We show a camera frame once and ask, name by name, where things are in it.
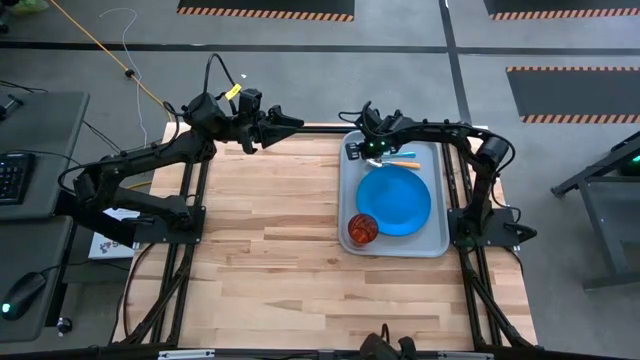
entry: gray tray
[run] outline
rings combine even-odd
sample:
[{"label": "gray tray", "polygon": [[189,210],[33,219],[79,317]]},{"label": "gray tray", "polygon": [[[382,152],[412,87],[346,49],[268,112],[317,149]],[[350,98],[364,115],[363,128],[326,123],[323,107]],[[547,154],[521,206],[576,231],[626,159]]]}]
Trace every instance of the gray tray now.
[{"label": "gray tray", "polygon": [[424,181],[431,194],[431,215],[427,223],[408,236],[388,236],[379,234],[370,244],[362,248],[351,244],[347,230],[349,220],[357,215],[356,192],[360,181],[374,167],[364,160],[349,161],[345,144],[361,142],[364,137],[360,131],[347,134],[340,147],[340,197],[338,214],[338,239],[348,252],[356,255],[398,256],[433,258],[444,254],[449,247],[449,226],[447,221],[447,203],[444,197],[440,146],[435,143],[413,142],[402,147],[401,151],[413,151],[415,159],[397,161],[415,161],[422,167],[412,170]]}]

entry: paper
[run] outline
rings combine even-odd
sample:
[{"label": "paper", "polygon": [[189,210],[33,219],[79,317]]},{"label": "paper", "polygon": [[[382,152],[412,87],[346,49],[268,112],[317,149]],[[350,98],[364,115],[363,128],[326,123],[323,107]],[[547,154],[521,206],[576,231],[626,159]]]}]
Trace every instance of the paper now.
[{"label": "paper", "polygon": [[[140,216],[138,211],[131,211],[127,209],[107,209],[105,214],[112,218],[122,220],[137,218]],[[91,241],[91,248],[89,249],[89,259],[121,259],[132,258],[134,250],[138,248],[138,244],[134,244],[134,249],[126,247],[118,242],[104,237],[102,234],[93,234],[93,240]]]}]

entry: keyboard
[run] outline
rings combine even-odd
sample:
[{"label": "keyboard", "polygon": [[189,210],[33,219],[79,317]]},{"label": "keyboard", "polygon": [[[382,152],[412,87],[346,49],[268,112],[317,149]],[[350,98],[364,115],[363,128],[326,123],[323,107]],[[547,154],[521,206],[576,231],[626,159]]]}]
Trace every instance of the keyboard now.
[{"label": "keyboard", "polygon": [[0,155],[0,206],[22,204],[35,159],[34,154]]}]

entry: cable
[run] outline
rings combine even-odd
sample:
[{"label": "cable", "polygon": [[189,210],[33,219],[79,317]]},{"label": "cable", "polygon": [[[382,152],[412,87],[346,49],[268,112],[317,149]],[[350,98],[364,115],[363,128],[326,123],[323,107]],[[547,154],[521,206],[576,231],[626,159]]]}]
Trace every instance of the cable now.
[{"label": "cable", "polygon": [[85,260],[83,262],[79,262],[79,263],[71,263],[71,264],[60,264],[60,265],[54,265],[54,266],[49,266],[48,268],[45,268],[44,270],[40,271],[41,275],[44,275],[45,272],[52,270],[52,269],[57,269],[57,268],[67,268],[69,266],[80,266],[80,265],[84,265],[84,264],[88,264],[88,263],[94,263],[94,264],[98,264],[98,265],[107,265],[107,266],[111,266],[114,267],[116,269],[122,270],[122,271],[129,271],[129,269],[120,267],[118,265],[112,264],[112,263],[108,263],[108,262],[100,262],[100,261],[96,261],[96,260]]},{"label": "cable", "polygon": [[40,89],[40,88],[33,88],[33,87],[28,87],[28,86],[23,86],[23,85],[18,85],[16,83],[12,83],[9,81],[5,81],[5,80],[0,80],[0,86],[4,86],[4,87],[8,87],[8,88],[12,88],[12,89],[22,89],[25,90],[27,92],[30,93],[35,93],[35,92],[43,92],[43,93],[48,93],[47,90],[45,89]]},{"label": "cable", "polygon": [[115,151],[116,153],[122,152],[122,149],[120,149],[120,147],[115,142],[109,139],[107,135],[103,134],[100,130],[96,129],[93,125],[89,124],[84,120],[82,120],[82,123],[86,125],[89,128],[89,130],[91,130],[91,132],[93,132],[98,138],[100,138],[100,140],[102,140],[105,144],[109,145],[109,147],[113,151]]},{"label": "cable", "polygon": [[524,266],[522,265],[522,259],[520,259],[520,256],[518,256],[518,254],[516,254],[516,252],[508,246],[504,246],[504,249],[510,252],[511,255],[516,258],[516,261],[518,261],[518,264],[520,264],[520,272],[522,273],[522,275],[524,275]]},{"label": "cable", "polygon": [[141,187],[147,186],[147,185],[151,185],[151,181],[144,181],[144,182],[141,182],[141,183],[130,185],[130,186],[127,187],[127,190],[133,190],[133,189],[141,188]]},{"label": "cable", "polygon": [[500,177],[500,173],[502,172],[502,170],[504,170],[507,166],[509,166],[513,160],[516,157],[516,148],[515,146],[513,146],[513,143],[511,143],[511,141],[507,140],[506,138],[504,138],[501,135],[497,135],[497,134],[493,134],[493,136],[497,137],[498,139],[504,141],[505,143],[507,143],[507,146],[509,146],[509,149],[511,149],[511,157],[509,157],[509,160],[507,160],[506,163],[504,163],[502,166],[500,166],[500,168],[498,168],[498,170],[496,170],[496,174],[495,177],[493,178],[493,181],[491,183],[491,199],[493,200],[493,202],[500,206],[503,209],[509,209],[512,211],[515,211],[517,213],[516,215],[516,219],[515,219],[515,223],[517,224],[520,221],[520,218],[522,217],[522,210],[520,210],[520,208],[517,208],[515,206],[510,206],[510,205],[506,205],[506,204],[502,204],[500,203],[497,199],[496,199],[496,194],[495,194],[495,185],[496,185],[496,181],[498,179],[498,177]]},{"label": "cable", "polygon": [[472,252],[476,251],[478,249],[478,242],[474,238],[471,238],[471,240],[473,240],[473,246],[471,247],[471,249],[467,251],[461,251],[462,248],[458,248],[458,251],[460,251],[464,255],[469,255]]},{"label": "cable", "polygon": [[[177,113],[175,111],[175,109],[173,108],[173,106],[171,106],[171,104],[168,101],[165,101],[162,103],[162,106],[165,108],[165,110],[167,110],[171,115],[173,115],[174,117],[182,117],[184,118],[185,116],[188,116],[189,114],[197,111],[200,106],[202,106],[202,104],[204,103],[204,98],[207,95],[207,93],[209,92],[209,75],[211,73],[211,63],[213,62],[213,59],[218,59],[218,62],[220,63],[220,65],[222,66],[222,70],[224,71],[225,75],[227,76],[227,79],[229,80],[229,82],[231,83],[231,86],[235,86],[236,82],[233,80],[233,77],[231,76],[231,74],[229,73],[229,70],[227,69],[227,65],[225,65],[224,60],[222,60],[222,58],[220,57],[220,55],[218,55],[218,53],[212,53],[211,55],[209,55],[209,59],[207,59],[207,65],[205,66],[205,70],[204,70],[204,83],[202,85],[202,94],[200,94],[200,101],[198,102],[198,105],[195,106],[194,109],[189,110],[189,113],[186,112],[185,107],[183,107],[183,110],[185,112],[183,113]],[[226,93],[221,93],[220,95],[216,96],[215,99],[216,100],[220,100]]]},{"label": "cable", "polygon": [[148,144],[144,144],[144,145],[137,146],[137,147],[134,147],[134,148],[131,148],[131,149],[123,150],[123,151],[124,152],[131,152],[131,151],[141,150],[141,149],[146,148],[147,146],[151,146],[153,144],[157,144],[157,143],[161,143],[161,142],[162,142],[162,138],[155,139],[155,140],[149,142]]},{"label": "cable", "polygon": [[136,81],[136,83],[137,83],[137,85],[136,85],[136,103],[138,104],[138,120],[139,120],[138,121],[138,125],[140,126],[140,129],[144,133],[144,142],[143,142],[143,144],[146,146],[147,145],[147,137],[148,137],[147,136],[147,129],[144,127],[144,124],[143,124],[143,121],[142,121],[142,110],[140,110],[140,82],[142,82],[142,73],[140,72],[140,69],[138,69],[138,66],[136,66],[136,63],[133,62],[133,59],[131,58],[131,54],[129,53],[129,49],[127,49],[127,43],[125,42],[125,36],[127,34],[127,31],[129,31],[129,28],[138,19],[138,13],[135,12],[135,10],[129,9],[129,8],[115,8],[115,9],[111,9],[111,10],[107,10],[107,11],[103,12],[98,17],[102,19],[102,17],[104,15],[106,15],[106,14],[108,14],[110,12],[113,12],[113,11],[118,11],[118,10],[127,10],[127,11],[131,11],[133,13],[133,19],[131,19],[131,22],[129,23],[129,25],[127,25],[127,27],[122,32],[122,47],[124,48],[124,52],[127,54],[127,57],[129,58],[129,62],[131,63],[133,68],[136,70],[136,75],[138,76],[138,80],[139,80],[139,81]]},{"label": "cable", "polygon": [[140,253],[140,256],[138,256],[138,258],[136,258],[136,260],[133,262],[133,266],[131,266],[131,272],[129,273],[129,278],[127,279],[127,284],[125,285],[125,288],[124,288],[124,299],[122,303],[122,325],[124,326],[125,337],[129,337],[129,323],[127,319],[127,302],[129,301],[129,289],[131,288],[130,286],[131,281],[133,280],[133,277],[136,274],[136,270],[138,269],[138,266],[140,265],[141,260],[147,255],[149,250],[151,250],[154,247],[154,245],[155,244],[149,244],[149,246],[147,246],[144,250],[142,250],[142,252]]},{"label": "cable", "polygon": [[174,122],[176,123],[176,130],[173,132],[173,135],[171,136],[171,139],[169,139],[169,142],[167,143],[167,146],[164,149],[160,150],[160,153],[162,153],[163,150],[166,150],[178,138],[178,134],[180,133],[180,119],[178,117],[179,116],[184,116],[184,114],[183,115],[176,114],[175,109],[173,108],[173,106],[171,104],[169,104],[168,101],[165,101],[163,103],[163,106],[170,114],[173,115]]},{"label": "cable", "polygon": [[509,209],[509,210],[513,210],[513,211],[517,212],[518,215],[516,216],[516,219],[514,221],[514,223],[517,224],[520,221],[520,217],[522,216],[522,210],[520,210],[520,208],[517,208],[515,206],[510,206],[510,205],[505,205],[505,204],[500,203],[498,201],[498,199],[496,199],[496,194],[495,194],[493,185],[495,185],[495,183],[491,185],[491,200],[493,200],[493,202],[496,205],[500,206],[503,209]]},{"label": "cable", "polygon": [[[71,21],[80,31],[82,31],[85,35],[87,35],[89,37],[89,39],[91,39],[96,45],[98,45],[98,47],[100,47],[105,53],[107,53],[107,55],[109,55],[116,63],[118,63],[118,65],[120,65],[120,67],[122,67],[122,69],[124,69],[125,72],[127,72],[129,69],[127,68],[127,66],[125,64],[122,63],[122,61],[120,61],[115,55],[113,55],[113,53],[111,53],[111,51],[109,51],[106,47],[104,47],[104,45],[102,45],[102,43],[100,41],[98,41],[95,37],[93,37],[93,35],[91,35],[91,33],[89,31],[87,31],[87,29],[83,28],[82,25],[80,25],[73,17],[71,17],[71,15],[69,15],[69,13],[67,13],[62,6],[58,5],[58,3],[55,0],[49,0],[53,6],[55,6],[67,19],[69,19],[69,21]],[[153,93],[151,91],[149,91],[144,84],[142,84],[142,82],[136,77],[137,75],[134,74],[131,76],[131,78],[140,86],[140,88],[147,94],[149,95],[150,98],[153,99],[153,101],[155,101],[158,105],[163,106],[162,105],[162,101],[160,99],[158,99],[157,96],[153,95]],[[169,117],[169,121],[171,121],[171,114],[167,113],[167,116]]]},{"label": "cable", "polygon": [[350,124],[355,124],[355,120],[349,120],[349,119],[345,119],[343,118],[344,115],[360,115],[362,114],[362,112],[358,112],[358,111],[340,111],[338,113],[338,119],[344,121],[344,122],[348,122]]},{"label": "cable", "polygon": [[67,155],[63,155],[63,154],[58,154],[58,153],[54,153],[54,152],[50,152],[50,151],[41,151],[41,150],[26,150],[26,149],[12,149],[12,150],[8,150],[2,153],[2,155],[6,155],[6,154],[11,154],[11,153],[31,153],[31,154],[41,154],[41,155],[53,155],[53,156],[59,156],[62,158],[65,158],[75,164],[80,165],[79,162],[77,162],[76,160],[74,160],[72,157],[67,156]]},{"label": "cable", "polygon": [[61,173],[60,173],[60,175],[58,175],[58,186],[59,186],[62,190],[66,191],[66,192],[68,192],[68,193],[70,193],[70,194],[74,194],[74,195],[75,195],[75,191],[73,191],[73,190],[69,189],[69,188],[68,188],[68,187],[66,187],[66,186],[64,185],[64,183],[63,183],[63,181],[64,181],[64,177],[65,177],[68,173],[73,172],[73,171],[76,171],[76,170],[84,169],[84,168],[87,168],[87,167],[89,167],[89,166],[93,166],[93,165],[109,164],[109,163],[116,163],[116,162],[120,162],[120,160],[119,160],[119,159],[113,159],[113,160],[101,160],[101,161],[95,161],[95,162],[91,162],[91,163],[87,163],[87,164],[78,164],[78,166],[70,167],[70,168],[68,168],[67,170],[65,170],[65,171],[61,172]]},{"label": "cable", "polygon": [[390,335],[389,335],[389,325],[387,325],[387,323],[382,324],[382,330],[380,331],[380,337],[382,339],[384,339],[384,341],[386,341],[387,344],[389,344],[391,342]]},{"label": "cable", "polygon": [[120,306],[122,305],[122,299],[124,298],[124,289],[122,290],[122,294],[120,294],[120,298],[118,299],[118,304],[116,305],[116,321],[113,323],[113,328],[111,329],[111,336],[109,337],[109,345],[113,342],[113,336],[116,334],[116,328],[118,327],[118,323],[120,322]]}]

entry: orange cable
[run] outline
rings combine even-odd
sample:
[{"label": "orange cable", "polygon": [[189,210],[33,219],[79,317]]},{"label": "orange cable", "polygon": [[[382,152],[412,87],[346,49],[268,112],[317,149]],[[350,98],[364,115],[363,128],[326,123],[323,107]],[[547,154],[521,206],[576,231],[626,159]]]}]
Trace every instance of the orange cable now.
[{"label": "orange cable", "polygon": [[[87,29],[83,28],[82,25],[80,25],[73,17],[71,17],[71,15],[69,15],[69,13],[67,13],[60,5],[58,5],[58,3],[56,3],[55,0],[49,0],[49,1],[53,4],[53,6],[58,8],[58,10],[60,10],[60,12],[64,16],[66,16],[67,19],[69,19],[78,29],[80,29],[83,33],[85,33],[85,35],[87,35],[91,40],[93,40],[93,42],[96,45],[98,45],[104,52],[106,52],[109,56],[111,56],[111,58],[115,60],[115,62],[117,62],[118,65],[120,65],[124,69],[124,71],[129,70],[129,68],[125,64],[123,64],[122,61],[120,61],[115,55],[113,55],[111,51],[109,51],[106,47],[104,47],[104,45],[102,45],[100,41],[98,41],[95,37],[93,37],[93,35],[91,35],[91,33],[87,31]],[[151,91],[149,91],[136,76],[137,74],[134,74],[131,76],[131,78],[140,86],[140,88],[145,93],[147,93],[147,95],[149,95],[151,99],[153,99],[156,103],[158,103],[158,105],[162,106],[162,108],[164,109],[164,105],[162,104],[162,101],[158,99],[158,97],[153,95],[153,93],[151,93]],[[169,116],[169,122],[171,122],[173,119],[171,118],[171,114],[168,111],[167,111],[167,115]]]}]

